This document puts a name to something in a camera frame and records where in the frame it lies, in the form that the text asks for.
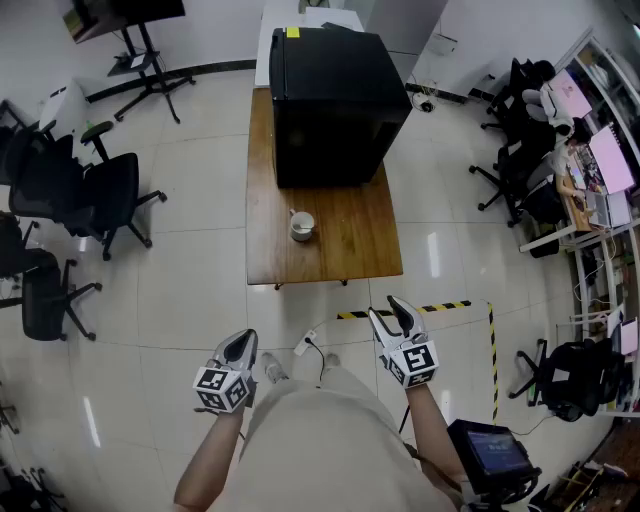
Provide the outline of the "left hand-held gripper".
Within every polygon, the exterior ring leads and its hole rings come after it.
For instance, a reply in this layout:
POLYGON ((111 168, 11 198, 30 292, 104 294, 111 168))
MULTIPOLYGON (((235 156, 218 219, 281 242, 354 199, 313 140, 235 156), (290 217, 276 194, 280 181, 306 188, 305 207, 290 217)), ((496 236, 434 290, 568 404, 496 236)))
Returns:
POLYGON ((258 335, 253 329, 234 333, 218 345, 213 358, 198 369, 193 381, 205 409, 232 413, 241 406, 253 406, 257 383, 252 369, 257 347, 258 335))

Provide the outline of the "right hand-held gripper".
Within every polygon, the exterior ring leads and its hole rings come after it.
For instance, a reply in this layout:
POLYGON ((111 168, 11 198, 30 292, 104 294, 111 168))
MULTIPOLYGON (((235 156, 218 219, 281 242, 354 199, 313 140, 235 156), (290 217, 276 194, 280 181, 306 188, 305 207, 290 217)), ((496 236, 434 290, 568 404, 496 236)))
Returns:
POLYGON ((382 349, 383 366, 404 389, 424 385, 432 380, 439 368, 435 343, 428 338, 423 318, 416 308, 393 295, 388 295, 387 301, 405 340, 389 330, 378 311, 368 309, 376 340, 382 346, 389 346, 382 349))

